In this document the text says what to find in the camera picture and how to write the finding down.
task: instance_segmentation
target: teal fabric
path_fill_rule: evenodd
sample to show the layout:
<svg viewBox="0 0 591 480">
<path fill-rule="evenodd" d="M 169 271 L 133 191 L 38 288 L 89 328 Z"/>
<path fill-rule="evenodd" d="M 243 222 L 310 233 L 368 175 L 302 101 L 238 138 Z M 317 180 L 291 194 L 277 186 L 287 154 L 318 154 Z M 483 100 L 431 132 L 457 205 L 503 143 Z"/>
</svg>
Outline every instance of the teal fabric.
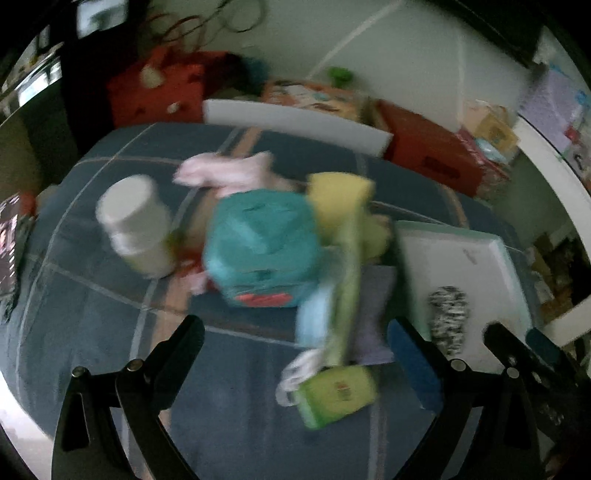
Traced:
<svg viewBox="0 0 591 480">
<path fill-rule="evenodd" d="M 224 298 L 289 296 L 294 307 L 316 287 L 321 250 L 314 213 L 299 193 L 253 190 L 216 206 L 203 262 Z"/>
</svg>

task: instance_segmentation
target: white cylindrical container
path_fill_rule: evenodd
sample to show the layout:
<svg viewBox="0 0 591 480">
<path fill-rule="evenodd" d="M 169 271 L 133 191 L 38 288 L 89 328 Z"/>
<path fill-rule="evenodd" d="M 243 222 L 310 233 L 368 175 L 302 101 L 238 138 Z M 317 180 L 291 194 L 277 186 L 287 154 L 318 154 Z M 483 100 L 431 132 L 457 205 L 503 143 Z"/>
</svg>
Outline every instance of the white cylindrical container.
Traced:
<svg viewBox="0 0 591 480">
<path fill-rule="evenodd" d="M 96 218 L 132 268 L 149 278 L 174 270 L 170 213 L 153 179 L 133 175 L 112 185 L 97 203 Z"/>
</svg>

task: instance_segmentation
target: white strap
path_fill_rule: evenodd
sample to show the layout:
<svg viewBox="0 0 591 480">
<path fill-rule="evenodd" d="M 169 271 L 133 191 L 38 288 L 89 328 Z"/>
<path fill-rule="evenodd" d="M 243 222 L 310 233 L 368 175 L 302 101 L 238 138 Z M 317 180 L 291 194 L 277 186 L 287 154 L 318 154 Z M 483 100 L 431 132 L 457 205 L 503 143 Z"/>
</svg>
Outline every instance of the white strap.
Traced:
<svg viewBox="0 0 591 480">
<path fill-rule="evenodd" d="M 283 369 L 281 381 L 275 390 L 275 399 L 282 407 L 292 407 L 297 404 L 290 396 L 302 382 L 316 375 L 322 368 L 323 350 L 306 350 L 299 354 L 293 362 Z"/>
</svg>

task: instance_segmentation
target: yellow sponge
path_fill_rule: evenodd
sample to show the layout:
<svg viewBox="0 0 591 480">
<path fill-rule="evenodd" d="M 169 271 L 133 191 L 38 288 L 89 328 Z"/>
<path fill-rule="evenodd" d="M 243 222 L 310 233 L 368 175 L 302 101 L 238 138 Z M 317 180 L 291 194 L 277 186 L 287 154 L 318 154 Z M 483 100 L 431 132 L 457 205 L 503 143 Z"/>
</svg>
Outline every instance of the yellow sponge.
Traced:
<svg viewBox="0 0 591 480">
<path fill-rule="evenodd" d="M 374 183 L 351 173 L 327 171 L 310 175 L 307 197 L 316 214 L 322 243 L 331 244 L 344 218 L 367 204 L 373 195 Z"/>
<path fill-rule="evenodd" d="M 389 217 L 384 215 L 366 214 L 362 225 L 363 248 L 362 261 L 381 257 L 392 237 L 389 228 Z"/>
</svg>

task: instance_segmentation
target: white panel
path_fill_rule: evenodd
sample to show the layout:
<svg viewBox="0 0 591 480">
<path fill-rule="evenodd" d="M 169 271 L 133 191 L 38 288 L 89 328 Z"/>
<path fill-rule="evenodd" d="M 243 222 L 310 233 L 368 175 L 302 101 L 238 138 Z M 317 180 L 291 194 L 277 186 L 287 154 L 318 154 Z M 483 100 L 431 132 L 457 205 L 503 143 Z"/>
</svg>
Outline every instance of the white panel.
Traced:
<svg viewBox="0 0 591 480">
<path fill-rule="evenodd" d="M 588 297 L 575 308 L 546 325 L 544 335 L 559 347 L 564 347 L 590 330 L 591 297 Z"/>
<path fill-rule="evenodd" d="M 270 103 L 206 100 L 205 123 L 267 130 L 321 140 L 367 155 L 381 156 L 392 134 L 326 113 Z"/>
<path fill-rule="evenodd" d="M 267 16 L 252 31 L 235 34 L 221 31 L 207 46 L 208 50 L 230 50 L 242 53 L 254 46 L 271 66 L 272 73 L 303 79 L 324 55 L 345 35 L 391 0 L 265 0 Z M 214 13 L 219 0 L 155 0 L 165 11 L 180 17 Z M 258 0 L 235 0 L 226 9 L 225 17 L 236 28 L 248 26 L 256 18 Z M 187 29 L 196 23 L 187 23 Z M 219 23 L 208 26 L 212 38 Z"/>
</svg>

